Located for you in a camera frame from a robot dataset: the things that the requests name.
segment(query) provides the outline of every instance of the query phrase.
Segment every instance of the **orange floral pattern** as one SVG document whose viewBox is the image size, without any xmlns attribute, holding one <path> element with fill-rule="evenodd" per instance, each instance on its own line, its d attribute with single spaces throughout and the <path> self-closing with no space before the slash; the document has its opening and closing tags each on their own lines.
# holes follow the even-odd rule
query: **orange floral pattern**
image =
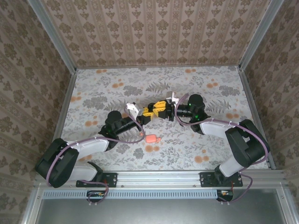
<svg viewBox="0 0 299 224">
<path fill-rule="evenodd" d="M 92 137 L 104 125 L 110 111 L 118 110 L 126 117 L 123 108 L 127 102 L 147 106 L 164 99 L 167 91 L 174 91 L 178 97 L 185 93 L 200 94 L 207 114 L 214 118 L 234 122 L 251 118 L 235 66 L 107 69 L 102 73 L 78 70 L 73 91 L 76 100 L 70 103 L 63 138 Z M 79 92 L 82 99 L 77 100 Z M 117 144 L 108 152 L 94 154 L 92 161 L 105 170 L 214 169 L 232 155 L 227 140 L 199 135 L 176 121 L 155 117 L 144 129 L 146 134 L 161 137 L 161 141 Z M 120 135 L 120 139 L 126 141 L 139 138 L 135 128 Z M 255 167 L 266 168 L 267 165 Z"/>
</svg>

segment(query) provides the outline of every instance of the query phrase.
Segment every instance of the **pink object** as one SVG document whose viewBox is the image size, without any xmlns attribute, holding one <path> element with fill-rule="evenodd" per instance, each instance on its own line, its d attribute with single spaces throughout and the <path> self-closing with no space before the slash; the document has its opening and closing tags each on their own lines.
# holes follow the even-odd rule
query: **pink object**
<svg viewBox="0 0 299 224">
<path fill-rule="evenodd" d="M 145 136 L 146 143 L 158 143 L 159 141 L 161 141 L 161 138 L 157 138 L 155 134 L 149 134 Z"/>
</svg>

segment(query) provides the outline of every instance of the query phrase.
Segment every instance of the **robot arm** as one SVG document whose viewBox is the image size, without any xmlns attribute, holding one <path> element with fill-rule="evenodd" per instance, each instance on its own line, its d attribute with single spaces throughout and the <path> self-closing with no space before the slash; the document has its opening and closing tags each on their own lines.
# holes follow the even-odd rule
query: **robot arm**
<svg viewBox="0 0 299 224">
<path fill-rule="evenodd" d="M 127 104 L 127 109 L 130 115 L 143 126 L 149 123 L 154 115 L 173 121 L 177 103 L 178 98 L 174 97 L 173 92 L 168 92 L 166 100 L 151 103 L 146 108 L 142 108 L 135 103 Z M 187 105 L 178 105 L 177 115 L 179 117 L 190 118 L 190 124 L 198 121 L 204 121 L 210 117 L 205 113 L 203 98 L 198 94 L 191 95 Z M 243 168 L 249 167 L 254 162 L 262 158 L 265 155 L 265 150 L 259 141 L 250 134 L 244 132 L 242 129 L 230 124 L 224 125 L 213 121 L 213 119 L 209 120 L 210 121 L 205 123 L 190 126 L 196 133 L 210 134 L 228 140 L 233 156 L 215 168 L 216 181 L 219 185 L 222 185 L 229 181 L 230 176 Z M 269 151 L 269 145 L 254 126 L 252 121 L 246 119 L 240 122 L 239 125 L 256 134 L 263 141 Z M 69 148 L 63 156 L 59 158 L 50 174 L 49 183 L 54 188 L 57 188 L 62 186 L 68 180 L 76 181 L 85 179 L 87 181 L 94 182 L 100 181 L 99 173 L 102 173 L 102 170 L 96 164 L 92 162 L 82 164 L 78 160 L 95 152 L 111 150 L 117 144 L 115 141 L 99 140 L 96 139 L 96 137 L 103 136 L 119 140 L 119 134 L 134 127 L 137 127 L 140 131 L 140 128 L 130 117 L 122 118 L 119 111 L 111 111 L 105 120 L 105 125 L 102 127 L 98 135 L 95 136 L 95 139 L 90 139 L 84 143 L 77 144 L 76 146 Z M 66 142 L 62 139 L 54 140 L 36 164 L 36 171 L 43 178 L 46 178 L 49 168 L 58 153 L 71 143 L 73 142 Z"/>
</svg>

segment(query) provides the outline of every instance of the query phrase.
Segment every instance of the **metal frame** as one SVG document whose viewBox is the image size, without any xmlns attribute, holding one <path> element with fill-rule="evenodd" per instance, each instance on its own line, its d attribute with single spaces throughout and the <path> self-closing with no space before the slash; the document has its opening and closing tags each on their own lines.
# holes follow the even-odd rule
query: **metal frame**
<svg viewBox="0 0 299 224">
<path fill-rule="evenodd" d="M 76 79 L 77 79 L 77 74 L 73 74 L 70 78 L 69 86 L 67 88 L 65 98 L 64 98 L 64 103 L 62 104 L 62 108 L 61 108 L 61 112 L 60 112 L 60 115 L 58 118 L 57 126 L 55 129 L 54 135 L 53 135 L 53 140 L 60 138 L 62 135 L 67 111 L 69 110 L 69 105 L 71 102 L 71 96 L 72 96 L 73 90 L 75 88 Z"/>
<path fill-rule="evenodd" d="M 211 172 L 211 170 L 192 170 L 192 171 L 115 171 L 118 173 L 117 186 L 115 191 L 126 192 L 133 190 L 134 192 L 151 191 L 193 191 L 200 192 L 201 190 L 229 189 L 228 188 L 202 188 L 200 185 L 200 173 Z M 288 224 L 296 223 L 296 213 L 291 209 L 292 205 L 287 197 L 287 181 L 285 180 L 282 170 L 269 169 L 250 169 L 243 171 L 253 178 L 253 189 L 276 189 L 278 191 L 280 203 L 284 211 L 284 215 Z M 249 184 L 249 179 L 243 178 L 243 187 L 236 189 L 246 189 Z M 67 182 L 58 191 L 82 191 L 82 190 L 104 190 L 104 188 L 76 188 L 74 181 Z M 43 199 L 44 191 L 53 190 L 49 187 L 45 180 L 38 175 L 34 184 L 34 190 L 29 199 L 29 203 L 25 212 L 22 224 L 35 224 L 39 208 Z"/>
<path fill-rule="evenodd" d="M 78 70 L 90 69 L 138 69 L 138 68 L 184 68 L 184 67 L 223 67 L 223 66 L 238 66 L 238 64 L 155 64 L 155 65 L 115 65 L 115 66 L 89 66 L 77 67 Z"/>
<path fill-rule="evenodd" d="M 89 190 L 44 190 L 43 199 L 88 199 Z M 217 199 L 213 189 L 110 189 L 106 199 Z"/>
<path fill-rule="evenodd" d="M 240 67 L 241 70 L 245 70 L 246 66 L 250 62 L 252 56 L 254 55 L 258 45 L 262 41 L 263 37 L 265 36 L 269 26 L 271 25 L 272 21 L 274 20 L 277 12 L 279 11 L 282 3 L 284 0 L 272 0 L 261 19 L 256 32 L 254 33 L 253 37 L 250 40 L 248 47 L 245 50 L 243 57 L 240 60 Z"/>
<path fill-rule="evenodd" d="M 254 124 L 256 125 L 256 128 L 259 130 L 259 132 L 262 134 L 262 136 L 266 139 L 265 132 L 263 131 L 263 126 L 262 126 L 260 117 L 258 116 L 256 104 L 254 103 L 254 99 L 253 99 L 245 72 L 244 72 L 244 70 L 240 70 L 240 68 L 238 69 L 238 71 L 239 71 L 240 79 L 241 79 L 241 82 L 242 82 L 242 85 L 243 85 L 243 88 L 245 91 L 245 95 L 246 95 L 246 98 L 248 101 L 248 105 L 249 105 L 249 108 L 250 108 L 250 111 L 252 114 Z M 269 163 L 269 166 L 271 169 L 276 169 L 271 152 L 268 155 L 267 162 Z"/>
<path fill-rule="evenodd" d="M 69 51 L 63 44 L 58 32 L 55 30 L 53 23 L 50 17 L 47 14 L 47 10 L 44 8 L 43 4 L 39 0 L 28 0 L 29 4 L 31 5 L 33 11 L 37 15 L 39 21 L 41 22 L 43 28 L 46 30 L 47 34 L 49 35 L 50 39 L 52 40 L 55 48 L 59 52 L 63 62 L 65 63 L 66 67 L 73 75 L 76 72 L 76 63 L 72 60 Z"/>
<path fill-rule="evenodd" d="M 258 116 L 258 112 L 257 112 L 257 109 L 256 109 L 256 105 L 254 103 L 252 93 L 250 91 L 249 83 L 248 83 L 248 80 L 246 78 L 246 74 L 244 72 L 244 69 L 241 67 L 238 70 L 239 70 L 239 75 L 240 75 L 241 82 L 243 84 L 243 88 L 244 88 L 244 91 L 245 91 L 245 95 L 246 95 L 246 98 L 247 98 L 247 101 L 248 101 L 248 104 L 249 104 L 249 108 L 250 108 L 250 111 L 251 111 L 251 114 L 252 114 L 253 121 L 254 121 L 257 129 L 262 134 L 262 136 L 264 138 L 266 138 L 265 133 L 263 131 L 263 126 L 262 126 L 261 120 Z M 269 163 L 271 169 L 274 169 L 274 170 L 276 169 L 276 166 L 275 166 L 275 163 L 274 163 L 271 152 L 268 155 L 268 161 L 267 162 Z M 277 191 L 279 202 L 280 202 L 280 205 L 281 205 L 281 208 L 282 208 L 282 211 L 283 211 L 286 222 L 288 224 L 292 224 L 292 223 L 298 224 L 299 223 L 299 214 L 297 212 L 297 209 L 296 209 L 296 206 L 295 206 L 295 203 L 294 203 L 294 199 L 291 195 L 290 190 L 285 187 L 285 183 L 280 183 L 280 187 L 276 188 L 276 191 Z"/>
</svg>

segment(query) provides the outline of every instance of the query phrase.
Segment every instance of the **floral tablecloth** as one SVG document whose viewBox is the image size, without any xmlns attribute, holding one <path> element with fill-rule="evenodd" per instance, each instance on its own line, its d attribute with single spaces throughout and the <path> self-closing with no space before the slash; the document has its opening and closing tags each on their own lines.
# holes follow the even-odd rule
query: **floral tablecloth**
<svg viewBox="0 0 299 224">
<path fill-rule="evenodd" d="M 94 136 L 112 110 L 127 102 L 142 106 L 163 100 L 166 92 L 177 97 L 200 94 L 206 113 L 213 118 L 239 122 L 252 119 L 236 66 L 169 67 L 78 70 L 62 137 L 81 140 Z M 199 135 L 178 122 L 154 118 L 144 126 L 146 134 L 156 134 L 159 143 L 120 144 L 86 159 L 103 170 L 195 170 L 214 169 L 232 153 L 227 140 Z M 140 138 L 137 129 L 120 135 L 123 140 Z M 261 163 L 250 168 L 267 168 Z"/>
</svg>

